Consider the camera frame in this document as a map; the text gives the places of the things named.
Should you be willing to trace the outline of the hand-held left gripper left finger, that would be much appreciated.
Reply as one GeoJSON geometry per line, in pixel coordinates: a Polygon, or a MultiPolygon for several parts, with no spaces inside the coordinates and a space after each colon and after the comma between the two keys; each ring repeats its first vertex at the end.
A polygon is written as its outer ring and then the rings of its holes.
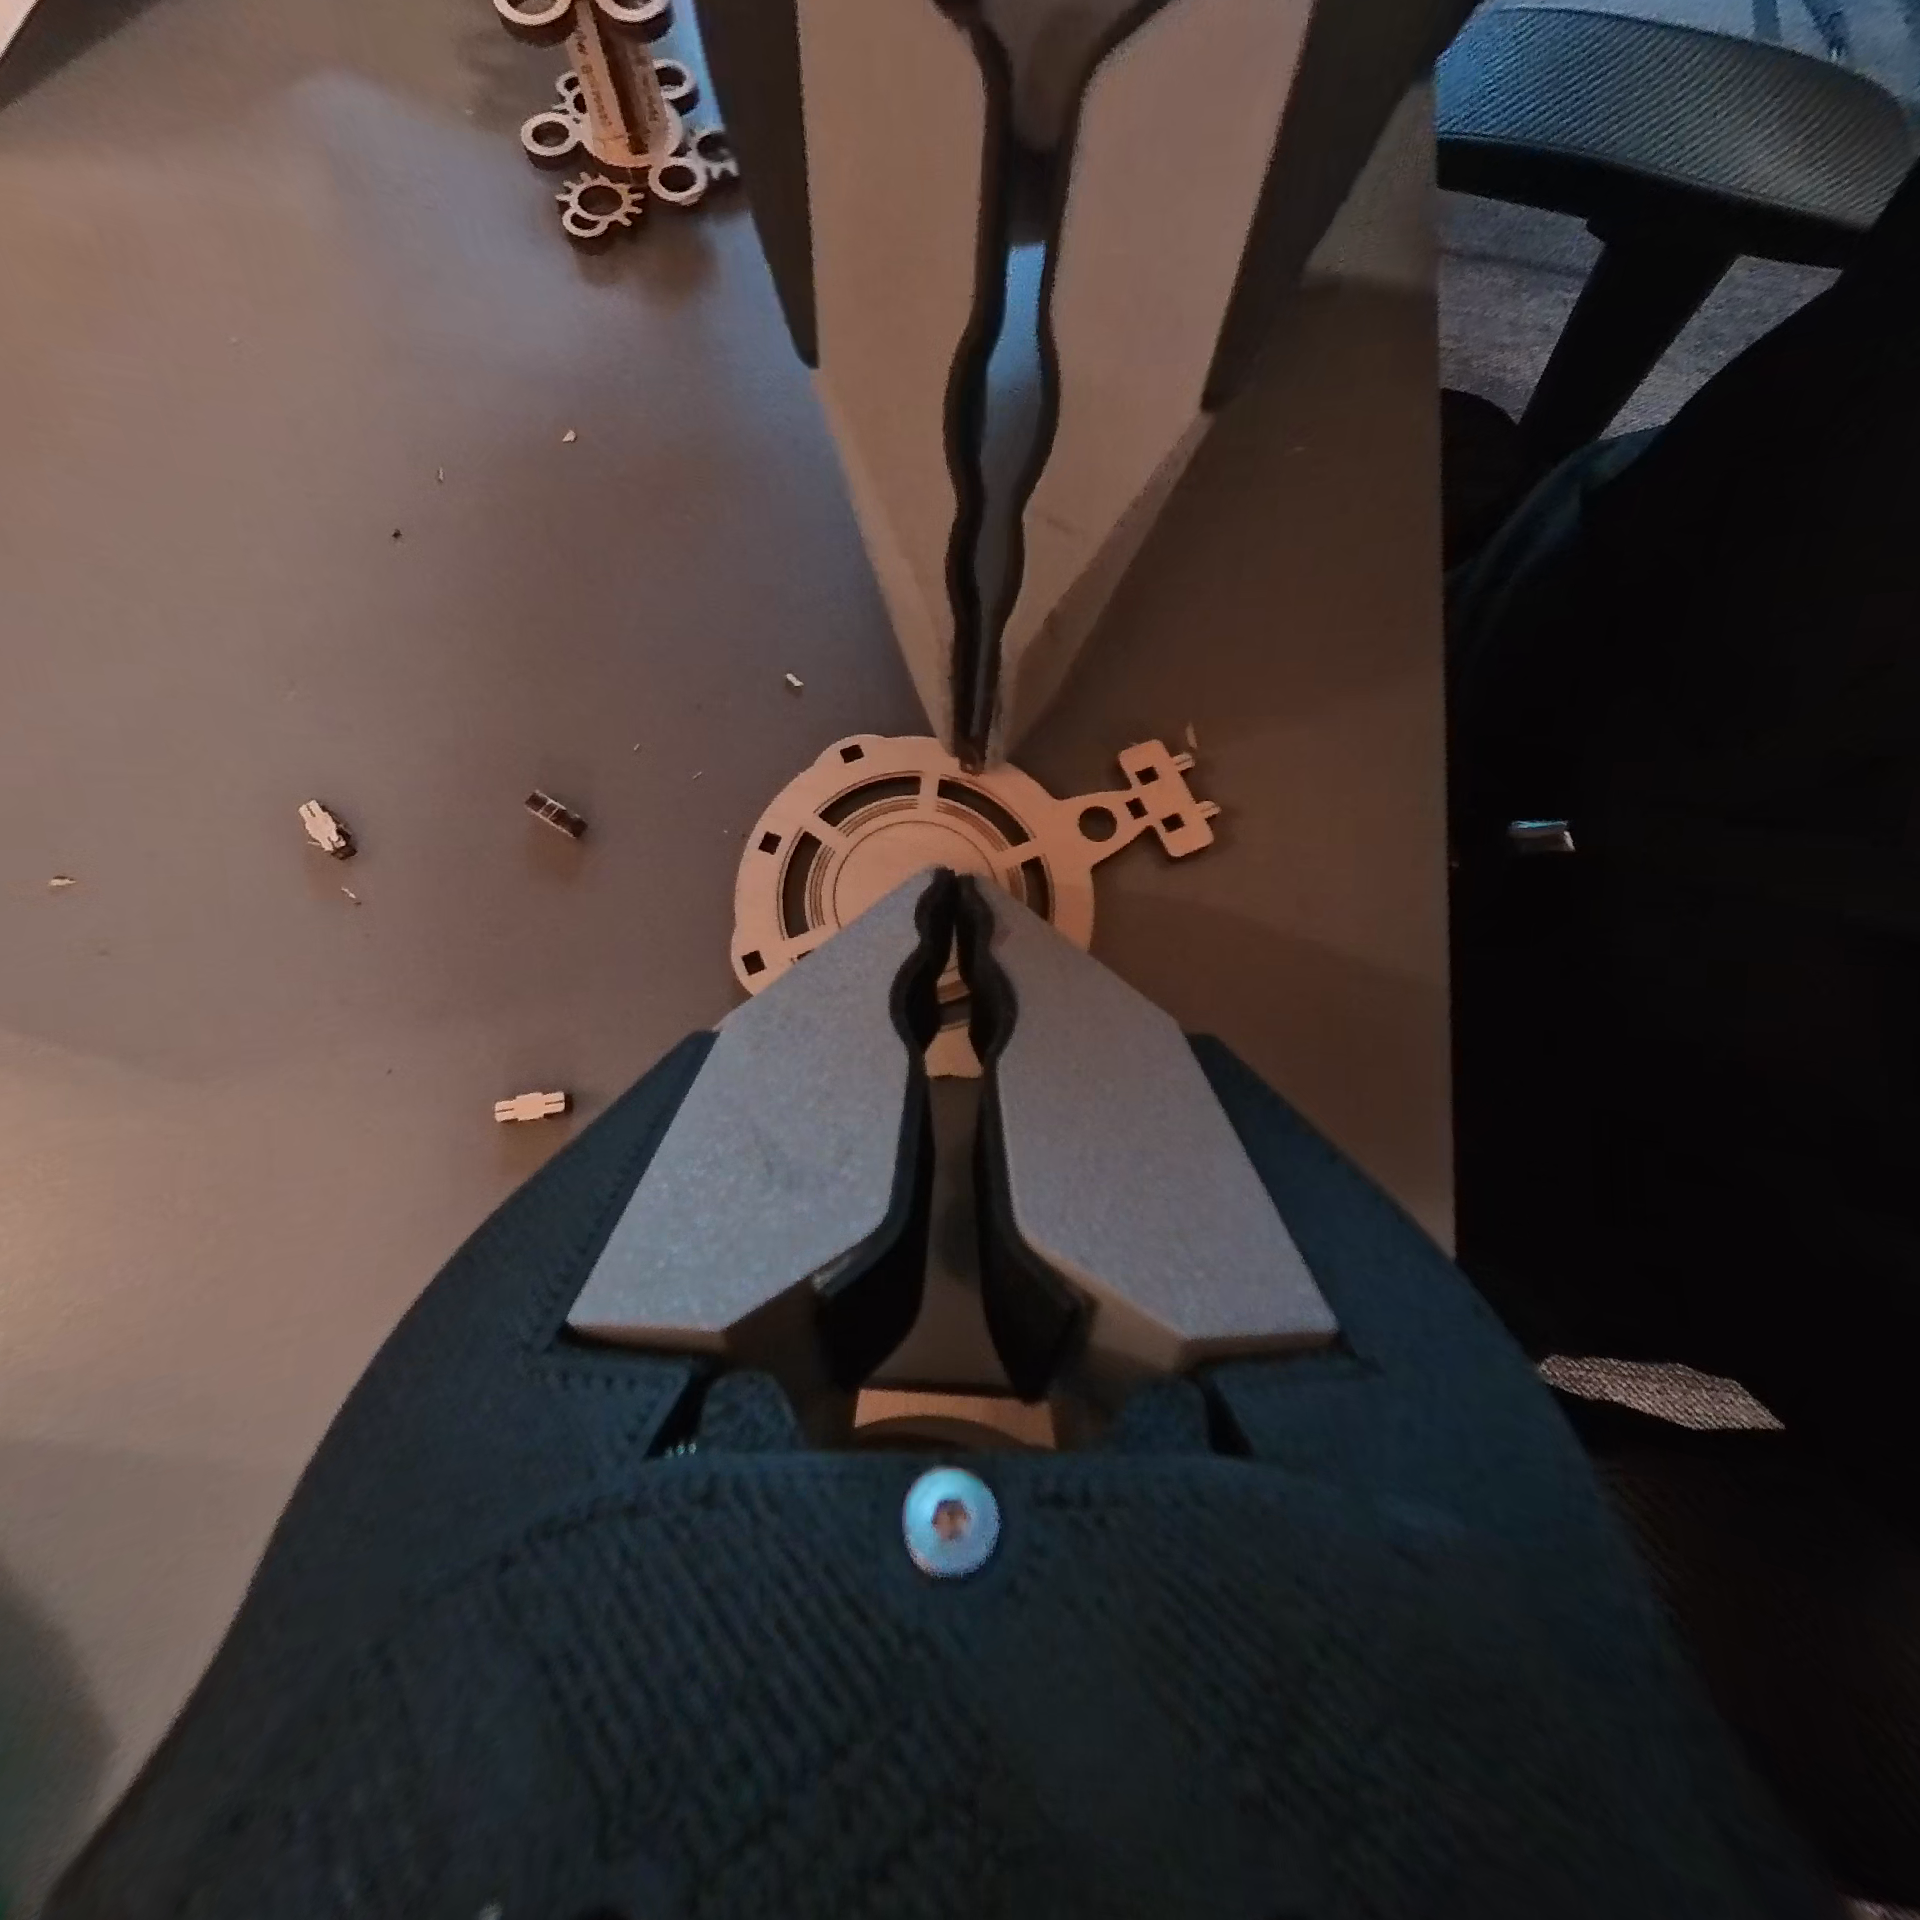
{"type": "Polygon", "coordinates": [[[713,1028],[567,1330],[856,1394],[925,1300],[959,883],[912,873],[713,1028]]]}

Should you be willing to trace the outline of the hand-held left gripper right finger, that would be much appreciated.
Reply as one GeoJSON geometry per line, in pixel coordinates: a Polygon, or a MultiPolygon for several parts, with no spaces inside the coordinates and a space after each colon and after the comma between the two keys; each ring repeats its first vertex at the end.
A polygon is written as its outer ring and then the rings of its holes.
{"type": "Polygon", "coordinates": [[[1021,901],[955,883],[981,1068],[976,1266],[1022,1402],[1315,1354],[1337,1316],[1187,1034],[1021,901]]]}

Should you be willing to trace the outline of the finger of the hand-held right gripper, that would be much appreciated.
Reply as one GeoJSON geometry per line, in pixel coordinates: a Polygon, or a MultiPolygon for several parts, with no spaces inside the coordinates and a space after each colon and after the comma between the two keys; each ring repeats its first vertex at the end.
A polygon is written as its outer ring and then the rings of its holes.
{"type": "Polygon", "coordinates": [[[703,3],[699,36],[909,674],[938,738],[984,753],[1009,55],[984,5],[703,3]]]}
{"type": "Polygon", "coordinates": [[[1041,162],[1041,395],[967,755],[1062,692],[1469,3],[985,5],[1041,162]]]}

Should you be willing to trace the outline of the round wooden model part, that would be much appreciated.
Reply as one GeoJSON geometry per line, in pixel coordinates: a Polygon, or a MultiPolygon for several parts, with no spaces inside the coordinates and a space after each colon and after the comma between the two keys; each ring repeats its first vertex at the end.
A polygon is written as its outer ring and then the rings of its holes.
{"type": "Polygon", "coordinates": [[[1014,763],[978,773],[935,737],[834,740],[760,817],[737,868],[731,970],[757,995],[926,868],[997,884],[1079,948],[1094,947],[1095,868],[1152,834],[1169,857],[1215,847],[1218,804],[1193,749],[1119,753],[1120,785],[1057,797],[1014,763]]]}

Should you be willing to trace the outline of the wooden gear model assembly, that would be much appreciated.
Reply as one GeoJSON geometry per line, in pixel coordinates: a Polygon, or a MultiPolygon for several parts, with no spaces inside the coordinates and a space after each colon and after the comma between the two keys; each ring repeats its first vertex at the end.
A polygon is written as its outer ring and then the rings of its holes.
{"type": "Polygon", "coordinates": [[[691,211],[742,181],[730,131],[699,116],[697,72],[658,41],[674,3],[495,3],[517,41],[562,48],[549,107],[519,127],[531,162],[559,177],[557,211],[581,251],[635,234],[649,209],[691,211]]]}

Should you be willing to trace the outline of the grey office chair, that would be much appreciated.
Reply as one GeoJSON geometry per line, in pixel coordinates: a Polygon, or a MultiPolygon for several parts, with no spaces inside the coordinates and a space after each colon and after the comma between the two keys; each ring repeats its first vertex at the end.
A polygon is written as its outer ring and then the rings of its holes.
{"type": "Polygon", "coordinates": [[[1600,244],[1520,416],[1534,472],[1618,418],[1737,260],[1846,268],[1915,169],[1879,82],[1658,18],[1493,8],[1434,82],[1440,187],[1600,244]]]}

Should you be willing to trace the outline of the dark bag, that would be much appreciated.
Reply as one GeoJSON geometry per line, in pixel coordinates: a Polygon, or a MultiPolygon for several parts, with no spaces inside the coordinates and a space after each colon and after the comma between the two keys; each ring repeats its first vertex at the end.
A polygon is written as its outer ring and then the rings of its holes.
{"type": "Polygon", "coordinates": [[[1915,323],[1901,205],[1451,586],[1458,1253],[1525,1327],[1915,1339],[1915,323]]]}

